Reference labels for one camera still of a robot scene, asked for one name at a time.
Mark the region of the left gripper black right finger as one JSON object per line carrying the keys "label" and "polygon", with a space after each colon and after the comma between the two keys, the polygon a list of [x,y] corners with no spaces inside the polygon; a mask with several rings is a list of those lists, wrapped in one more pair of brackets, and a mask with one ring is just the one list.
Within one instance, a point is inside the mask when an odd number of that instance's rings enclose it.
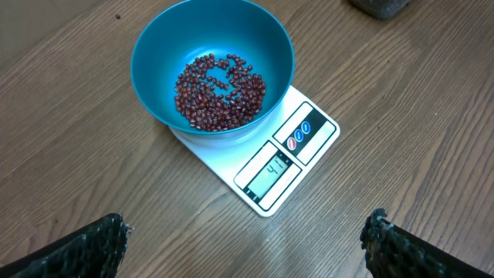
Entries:
{"label": "left gripper black right finger", "polygon": [[387,220],[383,208],[360,233],[366,268],[377,278],[493,278]]}

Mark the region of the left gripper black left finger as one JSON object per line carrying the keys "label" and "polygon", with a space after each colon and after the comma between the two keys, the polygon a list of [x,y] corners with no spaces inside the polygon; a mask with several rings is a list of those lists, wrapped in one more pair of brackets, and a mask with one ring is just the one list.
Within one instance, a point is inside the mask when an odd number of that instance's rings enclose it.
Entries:
{"label": "left gripper black left finger", "polygon": [[129,225],[110,213],[1,267],[4,278],[114,278],[128,245]]}

